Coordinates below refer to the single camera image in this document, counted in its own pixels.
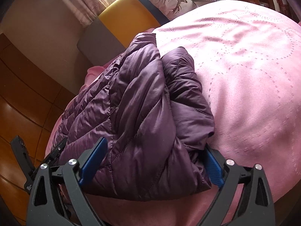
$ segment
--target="metal screw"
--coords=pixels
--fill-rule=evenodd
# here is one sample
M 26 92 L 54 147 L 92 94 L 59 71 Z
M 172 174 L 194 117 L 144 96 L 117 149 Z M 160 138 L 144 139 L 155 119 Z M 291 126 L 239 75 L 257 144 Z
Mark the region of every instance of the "metal screw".
M 41 169 L 46 169 L 47 167 L 48 167 L 48 165 L 46 163 L 44 163 L 40 166 Z
M 262 169 L 262 165 L 256 164 L 256 165 L 255 165 L 255 168 L 256 168 L 257 170 L 261 170 L 261 169 Z
M 228 159 L 226 160 L 226 163 L 229 165 L 229 166 L 233 166 L 235 164 L 235 162 L 231 159 Z
M 75 165 L 77 163 L 76 159 L 71 159 L 68 161 L 69 165 Z

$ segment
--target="tiled floor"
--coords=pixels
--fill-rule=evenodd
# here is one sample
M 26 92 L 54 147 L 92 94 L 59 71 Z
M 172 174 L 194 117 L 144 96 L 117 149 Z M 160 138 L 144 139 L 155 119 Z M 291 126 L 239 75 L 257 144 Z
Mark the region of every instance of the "tiled floor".
M 10 141 L 19 135 L 35 166 L 52 128 L 74 94 L 47 76 L 0 34 L 0 194 L 25 225 L 29 196 Z

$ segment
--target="black device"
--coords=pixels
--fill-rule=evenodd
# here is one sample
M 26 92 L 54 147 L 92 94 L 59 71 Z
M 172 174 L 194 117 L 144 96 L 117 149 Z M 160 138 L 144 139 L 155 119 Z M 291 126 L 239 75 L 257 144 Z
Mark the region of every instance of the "black device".
M 65 184 L 74 211 L 82 226 L 106 226 L 91 208 L 81 186 L 91 182 L 107 153 L 107 141 L 101 137 L 92 149 L 85 150 L 79 159 L 70 159 L 65 165 L 55 161 L 66 146 L 63 139 L 34 169 L 23 140 L 17 136 L 12 149 L 27 181 L 30 194 L 27 226 L 71 226 L 70 213 L 64 205 L 60 184 Z M 206 214 L 197 226 L 220 226 L 233 200 L 238 184 L 244 184 L 240 201 L 227 226 L 275 226 L 274 204 L 263 167 L 243 167 L 225 159 L 219 151 L 206 145 L 200 154 L 211 182 L 219 187 Z

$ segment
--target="purple puffer jacket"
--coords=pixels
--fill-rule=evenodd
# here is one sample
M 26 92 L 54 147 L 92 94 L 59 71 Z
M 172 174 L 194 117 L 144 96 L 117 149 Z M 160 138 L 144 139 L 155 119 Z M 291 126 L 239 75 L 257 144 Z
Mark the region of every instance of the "purple puffer jacket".
M 148 201 L 177 199 L 210 188 L 199 151 L 214 120 L 179 47 L 160 58 L 155 34 L 138 34 L 62 116 L 54 144 L 68 137 L 59 164 L 79 158 L 100 137 L 108 153 L 86 193 Z

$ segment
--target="bed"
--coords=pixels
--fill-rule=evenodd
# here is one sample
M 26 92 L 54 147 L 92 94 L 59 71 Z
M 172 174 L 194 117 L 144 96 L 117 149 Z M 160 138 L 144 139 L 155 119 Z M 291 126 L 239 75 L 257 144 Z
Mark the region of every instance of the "bed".
M 153 33 L 161 56 L 180 45 L 193 57 L 216 123 L 210 145 L 240 165 L 260 163 L 273 200 L 283 198 L 301 179 L 301 27 L 271 9 L 225 0 L 199 7 Z M 91 69 L 82 89 L 105 67 Z M 224 222 L 231 219 L 240 191 L 238 187 Z M 114 226 L 195 226 L 216 192 L 213 187 L 179 200 L 150 202 L 87 197 L 100 218 Z M 287 207 L 295 202 L 289 200 Z M 284 217 L 288 212 L 279 213 Z

